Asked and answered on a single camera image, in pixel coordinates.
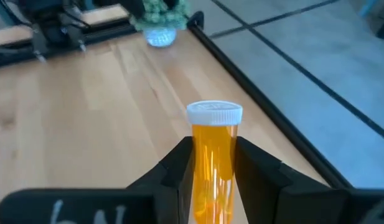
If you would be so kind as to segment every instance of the white bottle cap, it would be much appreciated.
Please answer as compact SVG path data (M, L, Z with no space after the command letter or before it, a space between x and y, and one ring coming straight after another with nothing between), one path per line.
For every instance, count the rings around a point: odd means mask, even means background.
M243 107L227 101L204 100L187 105L186 113L191 124L232 126L241 123Z

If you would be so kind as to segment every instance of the floor tile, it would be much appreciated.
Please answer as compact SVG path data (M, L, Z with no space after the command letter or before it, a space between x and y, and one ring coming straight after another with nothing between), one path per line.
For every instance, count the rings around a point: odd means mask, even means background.
M247 23L302 9L325 0L218 0Z
M191 14L204 12L204 32L207 35L241 26L211 0L190 0L190 8Z
M384 188L384 139L248 31L215 43L356 187Z
M384 40L347 1L256 30L384 128Z

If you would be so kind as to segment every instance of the potted plant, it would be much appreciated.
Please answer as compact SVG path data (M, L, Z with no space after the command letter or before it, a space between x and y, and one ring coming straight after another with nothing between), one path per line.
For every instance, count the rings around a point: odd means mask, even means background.
M143 0L144 14L131 15L130 23L141 30L154 47L167 47L176 38L177 30L186 29L186 0Z

